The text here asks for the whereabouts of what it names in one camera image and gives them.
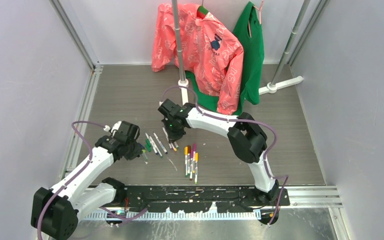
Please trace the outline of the clear pen cap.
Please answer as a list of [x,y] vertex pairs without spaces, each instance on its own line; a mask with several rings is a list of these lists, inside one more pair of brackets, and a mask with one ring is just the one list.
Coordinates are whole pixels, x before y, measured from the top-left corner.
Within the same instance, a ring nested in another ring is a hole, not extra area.
[[148,163],[148,157],[147,157],[146,153],[144,152],[144,153],[142,154],[142,156],[143,156],[143,158],[144,158],[145,163],[147,164],[147,163]]

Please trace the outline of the green clip pen cap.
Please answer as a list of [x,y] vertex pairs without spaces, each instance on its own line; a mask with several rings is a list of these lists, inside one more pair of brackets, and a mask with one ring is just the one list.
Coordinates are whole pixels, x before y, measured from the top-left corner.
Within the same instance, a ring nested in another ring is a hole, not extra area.
[[145,142],[146,142],[145,147],[146,147],[147,151],[151,152],[152,151],[152,145],[151,145],[149,139],[146,139]]

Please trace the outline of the blue cap marker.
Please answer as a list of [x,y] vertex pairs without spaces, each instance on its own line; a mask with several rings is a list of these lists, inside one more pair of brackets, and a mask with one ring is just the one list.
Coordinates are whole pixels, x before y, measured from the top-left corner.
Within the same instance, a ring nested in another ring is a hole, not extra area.
[[166,131],[166,129],[165,129],[164,126],[162,126],[162,130],[163,130],[163,132],[164,132],[165,138],[166,138],[166,140],[167,140],[167,142],[168,142],[168,145],[169,145],[170,149],[173,150],[173,145],[172,145],[172,143],[171,143],[170,140],[169,140],[168,133],[167,133],[167,131]]

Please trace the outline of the short yellow cap marker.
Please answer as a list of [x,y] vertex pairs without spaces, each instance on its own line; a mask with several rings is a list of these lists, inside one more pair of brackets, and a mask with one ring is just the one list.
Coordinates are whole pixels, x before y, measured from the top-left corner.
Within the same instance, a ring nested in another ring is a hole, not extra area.
[[194,183],[198,183],[198,160],[199,160],[199,154],[195,152],[195,173],[194,173]]

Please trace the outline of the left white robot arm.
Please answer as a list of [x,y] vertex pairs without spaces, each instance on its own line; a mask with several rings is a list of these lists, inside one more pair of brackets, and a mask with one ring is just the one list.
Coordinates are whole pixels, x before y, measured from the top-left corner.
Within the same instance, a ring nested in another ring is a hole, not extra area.
[[49,236],[67,240],[78,223],[96,209],[112,204],[121,206],[127,201],[125,184],[112,177],[105,178],[92,190],[90,184],[107,168],[120,159],[138,158],[143,149],[137,139],[140,127],[127,121],[113,126],[102,125],[106,135],[91,146],[76,127],[71,127],[88,148],[87,157],[66,177],[50,188],[39,188],[33,195],[31,226],[36,228],[37,239]]

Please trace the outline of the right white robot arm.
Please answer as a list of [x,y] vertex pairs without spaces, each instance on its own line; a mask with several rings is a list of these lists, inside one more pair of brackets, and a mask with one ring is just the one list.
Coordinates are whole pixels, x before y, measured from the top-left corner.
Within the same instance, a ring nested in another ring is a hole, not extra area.
[[169,142],[180,140],[186,128],[206,130],[227,138],[236,157],[248,164],[259,202],[268,206],[278,198],[279,181],[273,176],[267,158],[268,137],[250,114],[224,115],[192,103],[180,106],[170,99],[160,102],[158,111],[163,115]]

